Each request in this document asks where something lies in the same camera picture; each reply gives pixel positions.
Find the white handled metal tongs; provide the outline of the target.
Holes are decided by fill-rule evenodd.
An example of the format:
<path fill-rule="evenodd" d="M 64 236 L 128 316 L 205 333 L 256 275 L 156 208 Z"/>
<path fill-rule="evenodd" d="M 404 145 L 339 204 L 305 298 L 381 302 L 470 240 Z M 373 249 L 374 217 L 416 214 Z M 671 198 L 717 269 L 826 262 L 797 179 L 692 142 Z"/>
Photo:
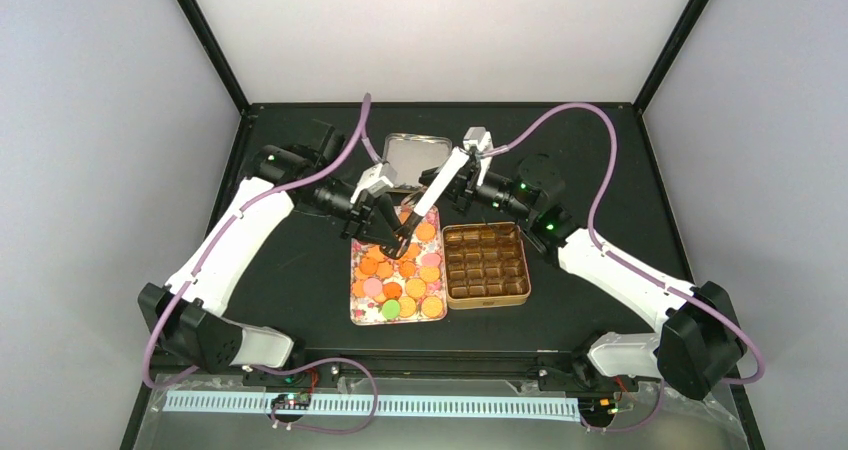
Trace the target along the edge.
<path fill-rule="evenodd" d="M 406 253 L 415 229 L 449 187 L 457 173 L 466 165 L 469 158 L 468 153 L 455 147 L 446 162 L 436 170 L 433 180 L 425 184 L 426 190 L 423 196 L 414 205 L 411 213 L 396 232 L 399 247 L 391 254 L 392 259 L 399 259 Z"/>

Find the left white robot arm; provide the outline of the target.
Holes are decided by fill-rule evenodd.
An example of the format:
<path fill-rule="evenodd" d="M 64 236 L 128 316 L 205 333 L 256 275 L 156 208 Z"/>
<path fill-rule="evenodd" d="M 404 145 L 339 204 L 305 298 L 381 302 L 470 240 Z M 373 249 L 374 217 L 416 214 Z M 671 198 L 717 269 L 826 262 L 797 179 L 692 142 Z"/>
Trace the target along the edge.
<path fill-rule="evenodd" d="M 141 290 L 138 304 L 151 332 L 142 364 L 147 386 L 155 385 L 150 364 L 156 348 L 188 360 L 190 372 L 286 364 L 295 347 L 293 337 L 234 321 L 225 313 L 248 265 L 297 207 L 339 219 L 344 238 L 391 251 L 401 248 L 401 223 L 387 194 L 392 171 L 377 163 L 361 174 L 357 185 L 331 175 L 366 139 L 366 121 L 360 118 L 350 140 L 327 126 L 312 145 L 263 147 L 195 253 L 165 284 L 147 284 Z"/>

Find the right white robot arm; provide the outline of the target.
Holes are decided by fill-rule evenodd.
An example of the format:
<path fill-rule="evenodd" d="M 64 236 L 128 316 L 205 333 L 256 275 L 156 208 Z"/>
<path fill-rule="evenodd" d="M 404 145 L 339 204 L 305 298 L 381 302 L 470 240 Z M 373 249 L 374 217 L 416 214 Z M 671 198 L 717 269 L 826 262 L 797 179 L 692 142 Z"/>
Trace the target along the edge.
<path fill-rule="evenodd" d="M 544 154 L 527 157 L 514 174 L 492 172 L 485 159 L 462 154 L 450 195 L 466 210 L 478 203 L 509 216 L 547 260 L 615 299 L 647 333 L 608 331 L 569 362 L 572 380 L 593 389 L 608 377 L 661 380 L 679 394 L 705 398 L 754 350 L 728 292 L 675 278 L 627 254 L 578 220 L 563 202 L 566 185 Z"/>

